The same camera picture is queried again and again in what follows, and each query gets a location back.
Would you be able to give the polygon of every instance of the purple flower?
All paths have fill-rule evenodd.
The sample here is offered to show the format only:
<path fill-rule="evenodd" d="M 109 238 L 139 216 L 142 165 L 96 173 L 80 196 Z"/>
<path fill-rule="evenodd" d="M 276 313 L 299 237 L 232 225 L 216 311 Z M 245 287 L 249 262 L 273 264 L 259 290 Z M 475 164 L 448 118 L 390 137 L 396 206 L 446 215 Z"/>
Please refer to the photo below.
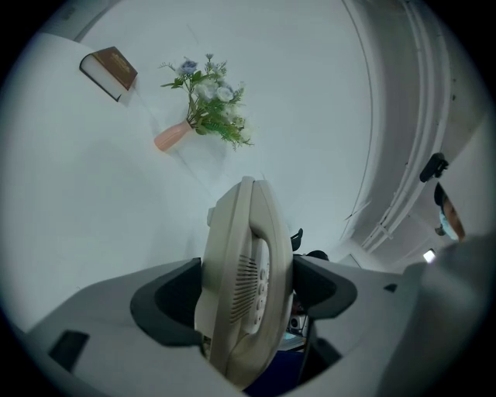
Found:
<path fill-rule="evenodd" d="M 180 74 L 193 74 L 196 71 L 198 63 L 193 60 L 186 60 L 178 69 Z"/>

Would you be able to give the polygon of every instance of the person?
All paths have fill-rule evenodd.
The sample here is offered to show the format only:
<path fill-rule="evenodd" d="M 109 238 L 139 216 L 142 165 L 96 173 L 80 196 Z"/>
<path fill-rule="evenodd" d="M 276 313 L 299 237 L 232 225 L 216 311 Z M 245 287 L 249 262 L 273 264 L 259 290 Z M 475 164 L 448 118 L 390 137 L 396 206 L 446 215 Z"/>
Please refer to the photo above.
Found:
<path fill-rule="evenodd" d="M 450 201 L 448 195 L 444 192 L 441 185 L 438 183 L 436 190 L 434 191 L 434 202 L 441 208 L 439 213 L 439 219 L 443 230 L 446 234 L 453 240 L 463 241 L 465 238 L 465 230 L 463 230 L 463 225 L 458 218 L 455 207 Z"/>

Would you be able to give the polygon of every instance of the white pipe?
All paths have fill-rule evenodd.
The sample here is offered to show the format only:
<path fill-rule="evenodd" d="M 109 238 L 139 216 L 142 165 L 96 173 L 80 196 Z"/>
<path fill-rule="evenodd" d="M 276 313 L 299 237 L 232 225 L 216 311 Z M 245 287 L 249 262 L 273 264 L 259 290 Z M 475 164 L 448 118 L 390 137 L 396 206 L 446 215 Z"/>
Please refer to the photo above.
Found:
<path fill-rule="evenodd" d="M 416 10 L 416 7 L 412 6 L 412 13 L 416 18 L 419 17 L 418 11 Z M 438 126 L 436 129 L 436 138 L 434 140 L 434 144 L 432 145 L 432 151 L 431 155 L 438 152 L 441 149 L 441 146 L 443 144 L 443 139 L 444 139 L 444 133 L 446 132 L 446 126 L 448 123 L 448 115 L 450 113 L 450 96 L 451 96 L 451 91 L 449 90 L 450 87 L 450 81 L 451 81 L 451 70 L 450 70 L 450 56 L 448 54 L 448 50 L 446 48 L 446 42 L 443 39 L 442 31 L 437 24 L 437 22 L 434 22 L 436 24 L 436 30 L 438 31 L 439 35 L 437 36 L 439 40 L 439 46 L 440 46 L 440 53 L 441 53 L 441 74 L 444 77 L 443 79 L 443 87 L 444 87 L 444 92 L 443 92 L 443 106 L 440 110 L 440 117 L 438 121 Z M 429 106 L 428 109 L 431 113 L 433 113 L 432 108 L 434 106 Z M 425 184 L 422 182 L 419 182 L 413 191 L 412 196 L 410 196 L 410 199 L 407 201 L 405 204 L 405 207 L 403 210 L 400 212 L 398 217 L 394 220 L 394 222 L 391 224 L 389 229 L 387 231 L 389 234 L 392 234 L 396 228 L 399 226 L 401 221 L 406 217 L 406 215 L 410 212 L 412 209 L 412 206 L 415 204 L 417 201 L 417 198 L 420 196 L 420 193 L 422 192 L 422 189 L 425 187 Z M 377 247 L 379 247 L 385 240 L 387 236 L 383 235 L 379 241 L 377 241 L 367 252 L 370 253 L 374 251 Z"/>
<path fill-rule="evenodd" d="M 418 49 L 421 49 L 425 46 L 425 37 L 423 37 L 422 33 L 420 32 L 419 23 L 414 20 L 414 18 L 412 17 L 412 13 L 408 12 L 407 5 L 404 4 L 403 6 L 405 7 L 405 10 L 407 12 L 407 17 L 410 21 L 410 26 L 412 27 L 412 34 L 414 37 L 415 46 Z M 425 150 L 425 137 L 424 137 L 425 128 L 423 128 L 425 125 L 424 124 L 425 101 L 423 100 L 423 98 L 425 97 L 425 87 L 428 86 L 428 82 L 426 80 L 428 79 L 429 74 L 427 74 L 427 76 L 425 75 L 425 69 L 427 68 L 426 65 L 428 62 L 425 58 L 423 51 L 420 50 L 418 52 L 417 60 L 418 60 L 418 79 L 420 86 L 418 96 L 420 98 L 420 103 L 419 103 L 418 117 L 417 117 L 417 128 L 415 129 L 415 138 L 412 144 L 412 149 L 410 150 L 410 155 L 408 157 L 408 163 L 401 177 L 401 181 L 398 186 L 398 189 L 394 193 L 391 204 L 389 205 L 389 207 L 386 209 L 383 216 L 381 217 L 381 220 L 379 221 L 380 224 L 384 223 L 384 221 L 388 219 L 388 216 L 393 216 L 398 208 L 398 205 L 401 204 L 405 199 L 405 196 L 408 190 L 411 188 L 411 184 L 413 183 L 412 175 L 415 174 L 415 172 L 412 170 L 412 161 L 414 161 L 415 158 L 416 159 L 415 163 L 417 163 L 418 159 L 422 157 L 423 154 L 422 148 L 424 148 L 423 150 Z M 421 138 L 424 138 L 424 145 L 421 146 L 417 151 L 417 145 L 419 144 L 419 140 Z M 364 242 L 362 242 L 362 247 L 364 249 L 367 248 L 374 241 L 374 239 L 377 237 L 380 231 L 381 231 L 380 228 L 376 226 L 372 231 L 372 233 L 369 235 L 369 237 L 366 238 Z"/>

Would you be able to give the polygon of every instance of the artificial flower arrangement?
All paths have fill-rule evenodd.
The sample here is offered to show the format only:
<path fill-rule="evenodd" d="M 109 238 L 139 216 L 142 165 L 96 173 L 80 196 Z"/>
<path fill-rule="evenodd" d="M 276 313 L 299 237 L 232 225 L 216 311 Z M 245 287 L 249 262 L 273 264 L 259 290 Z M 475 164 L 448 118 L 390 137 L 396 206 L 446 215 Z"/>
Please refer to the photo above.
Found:
<path fill-rule="evenodd" d="M 200 135 L 219 134 L 232 144 L 235 150 L 242 145 L 251 145 L 246 120 L 238 113 L 244 86 L 234 90 L 226 83 L 226 61 L 216 64 L 213 54 L 207 54 L 205 70 L 197 70 L 198 63 L 186 58 L 180 67 L 169 67 L 177 77 L 173 83 L 161 85 L 172 89 L 182 88 L 188 93 L 188 115 L 186 122 Z"/>

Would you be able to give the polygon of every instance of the book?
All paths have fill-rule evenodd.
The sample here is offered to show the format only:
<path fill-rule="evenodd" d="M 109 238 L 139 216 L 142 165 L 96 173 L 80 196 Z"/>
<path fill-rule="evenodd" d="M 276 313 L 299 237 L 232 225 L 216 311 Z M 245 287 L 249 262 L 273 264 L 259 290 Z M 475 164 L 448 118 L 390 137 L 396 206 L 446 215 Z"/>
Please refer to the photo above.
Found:
<path fill-rule="evenodd" d="M 88 54 L 79 69 L 117 102 L 133 85 L 136 69 L 115 47 Z"/>

